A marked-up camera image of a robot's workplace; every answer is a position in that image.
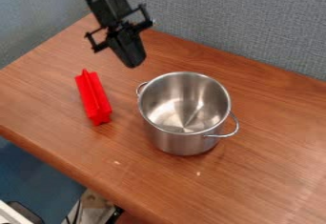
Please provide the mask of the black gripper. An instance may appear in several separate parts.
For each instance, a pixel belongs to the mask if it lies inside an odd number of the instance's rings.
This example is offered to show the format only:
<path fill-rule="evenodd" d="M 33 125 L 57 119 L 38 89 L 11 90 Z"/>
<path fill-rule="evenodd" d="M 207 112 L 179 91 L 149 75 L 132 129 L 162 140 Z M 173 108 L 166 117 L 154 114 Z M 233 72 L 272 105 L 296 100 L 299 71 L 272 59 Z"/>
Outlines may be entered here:
<path fill-rule="evenodd" d="M 153 21 L 140 4 L 132 9 L 126 0 L 85 0 L 98 23 L 98 29 L 85 33 L 94 52 L 109 48 L 128 68 L 136 68 L 146 58 L 140 32 Z"/>

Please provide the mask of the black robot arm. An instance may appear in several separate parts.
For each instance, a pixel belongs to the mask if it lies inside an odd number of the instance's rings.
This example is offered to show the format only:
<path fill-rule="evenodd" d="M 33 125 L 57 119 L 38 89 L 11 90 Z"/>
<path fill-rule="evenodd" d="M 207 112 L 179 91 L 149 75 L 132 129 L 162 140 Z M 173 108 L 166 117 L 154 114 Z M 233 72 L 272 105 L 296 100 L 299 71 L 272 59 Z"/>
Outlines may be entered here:
<path fill-rule="evenodd" d="M 140 32 L 153 25 L 145 5 L 132 9 L 126 0 L 85 2 L 98 23 L 98 28 L 84 35 L 93 52 L 109 48 L 128 68 L 138 67 L 146 58 Z"/>

